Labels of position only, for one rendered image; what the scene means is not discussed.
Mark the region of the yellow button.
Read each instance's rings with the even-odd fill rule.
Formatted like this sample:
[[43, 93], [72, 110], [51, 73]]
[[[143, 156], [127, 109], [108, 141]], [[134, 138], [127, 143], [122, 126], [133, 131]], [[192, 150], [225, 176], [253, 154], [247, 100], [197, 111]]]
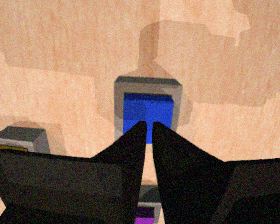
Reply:
[[0, 149], [51, 154], [46, 129], [7, 126], [0, 132]]

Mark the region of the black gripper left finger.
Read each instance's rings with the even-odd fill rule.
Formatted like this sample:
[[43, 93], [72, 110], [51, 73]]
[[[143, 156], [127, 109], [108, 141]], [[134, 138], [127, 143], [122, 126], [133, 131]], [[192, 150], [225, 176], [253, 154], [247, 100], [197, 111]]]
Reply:
[[94, 157], [0, 149], [0, 198], [44, 211], [135, 224], [147, 127], [139, 121]]

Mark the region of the blue button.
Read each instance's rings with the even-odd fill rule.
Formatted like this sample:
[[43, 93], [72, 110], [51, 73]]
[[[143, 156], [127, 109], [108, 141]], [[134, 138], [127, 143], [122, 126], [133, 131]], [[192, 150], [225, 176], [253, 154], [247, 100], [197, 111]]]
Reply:
[[142, 76], [114, 81], [114, 142], [139, 121], [147, 127], [152, 144], [152, 123], [161, 122], [176, 133], [182, 86], [176, 79]]

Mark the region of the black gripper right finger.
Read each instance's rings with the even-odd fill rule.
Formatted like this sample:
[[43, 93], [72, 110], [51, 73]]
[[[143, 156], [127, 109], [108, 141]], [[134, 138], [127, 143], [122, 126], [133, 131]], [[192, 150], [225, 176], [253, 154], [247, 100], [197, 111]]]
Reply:
[[237, 199], [280, 192], [280, 157], [221, 161], [161, 122], [152, 157], [165, 224], [222, 224]]

